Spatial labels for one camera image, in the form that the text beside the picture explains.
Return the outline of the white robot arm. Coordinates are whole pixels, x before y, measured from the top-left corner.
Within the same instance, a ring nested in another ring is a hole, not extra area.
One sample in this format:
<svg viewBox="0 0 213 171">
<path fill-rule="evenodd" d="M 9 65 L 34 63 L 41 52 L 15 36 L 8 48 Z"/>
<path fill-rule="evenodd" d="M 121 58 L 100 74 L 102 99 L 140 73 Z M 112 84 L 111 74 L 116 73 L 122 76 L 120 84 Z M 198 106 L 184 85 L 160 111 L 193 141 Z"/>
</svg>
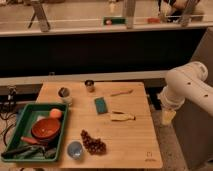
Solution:
<svg viewBox="0 0 213 171">
<path fill-rule="evenodd" d="M 189 62 L 166 73 L 166 85 L 158 95 L 162 104 L 163 125 L 171 124 L 186 99 L 213 117 L 213 87 L 205 83 L 207 77 L 208 69 L 199 61 Z"/>
</svg>

